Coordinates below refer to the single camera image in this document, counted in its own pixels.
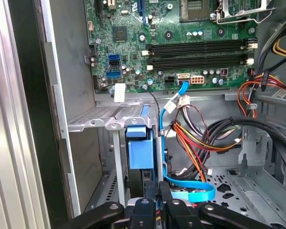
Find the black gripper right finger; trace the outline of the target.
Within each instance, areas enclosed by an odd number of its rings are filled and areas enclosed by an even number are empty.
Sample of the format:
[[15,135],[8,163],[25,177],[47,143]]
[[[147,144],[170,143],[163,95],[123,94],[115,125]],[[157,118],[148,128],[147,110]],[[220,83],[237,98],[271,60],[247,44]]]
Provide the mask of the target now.
[[245,215],[206,202],[193,208],[172,197],[168,182],[159,182],[160,196],[167,215],[167,229],[270,229],[271,226]]

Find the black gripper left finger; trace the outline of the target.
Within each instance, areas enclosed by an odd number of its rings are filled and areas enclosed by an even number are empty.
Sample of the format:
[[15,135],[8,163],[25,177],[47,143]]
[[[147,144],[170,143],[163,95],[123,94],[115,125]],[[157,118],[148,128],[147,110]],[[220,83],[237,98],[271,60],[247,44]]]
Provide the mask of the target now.
[[156,227],[155,184],[146,181],[144,197],[132,198],[124,207],[106,202],[66,223],[60,229],[154,229]]

